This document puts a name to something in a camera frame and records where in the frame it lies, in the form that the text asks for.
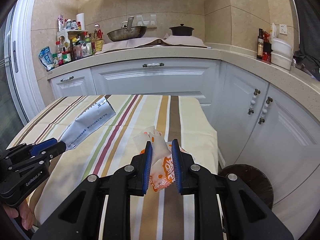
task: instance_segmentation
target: glass panel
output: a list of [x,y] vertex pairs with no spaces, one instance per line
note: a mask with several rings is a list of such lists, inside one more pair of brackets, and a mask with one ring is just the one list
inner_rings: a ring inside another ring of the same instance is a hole
[[14,105],[7,81],[5,65],[8,64],[9,58],[4,56],[5,27],[6,21],[0,28],[0,152],[7,148],[23,128],[23,123]]

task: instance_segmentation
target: white plastic container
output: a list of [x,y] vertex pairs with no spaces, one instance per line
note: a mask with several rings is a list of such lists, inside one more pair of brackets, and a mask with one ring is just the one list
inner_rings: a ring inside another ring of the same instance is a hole
[[292,57],[292,47],[284,40],[273,38],[271,40],[271,49],[284,57]]
[[291,62],[292,62],[292,56],[291,58],[287,58],[278,53],[275,53],[274,51],[271,52],[271,63],[279,67],[283,67],[287,70],[290,70]]

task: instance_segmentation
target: human hand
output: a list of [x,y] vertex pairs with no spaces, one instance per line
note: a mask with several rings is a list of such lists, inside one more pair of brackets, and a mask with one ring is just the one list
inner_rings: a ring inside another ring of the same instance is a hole
[[32,228],[33,215],[30,211],[27,200],[24,200],[21,205],[18,206],[19,212],[15,208],[8,207],[6,204],[3,204],[3,208],[10,218],[17,218],[20,214],[22,218],[22,226],[25,230]]

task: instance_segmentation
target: paper towel roll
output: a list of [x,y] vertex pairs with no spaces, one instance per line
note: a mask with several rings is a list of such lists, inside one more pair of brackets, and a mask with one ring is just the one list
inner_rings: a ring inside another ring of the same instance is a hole
[[76,16],[77,22],[81,23],[81,29],[85,30],[85,25],[84,25],[84,13],[79,13]]

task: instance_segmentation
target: tablecloth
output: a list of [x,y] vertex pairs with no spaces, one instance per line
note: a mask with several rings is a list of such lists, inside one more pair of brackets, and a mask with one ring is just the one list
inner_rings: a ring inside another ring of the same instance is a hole
[[[59,98],[29,122],[9,147],[59,139],[66,127],[102,96]],[[156,95],[106,96],[116,115],[76,149],[51,161],[51,176],[28,202],[43,223],[89,174],[106,176],[139,154],[132,138],[154,125],[166,141],[178,139],[195,157],[195,163],[218,171],[216,131],[193,97]],[[131,239],[194,239],[194,198],[181,196],[175,184],[155,193],[149,186],[144,197],[131,197]]]

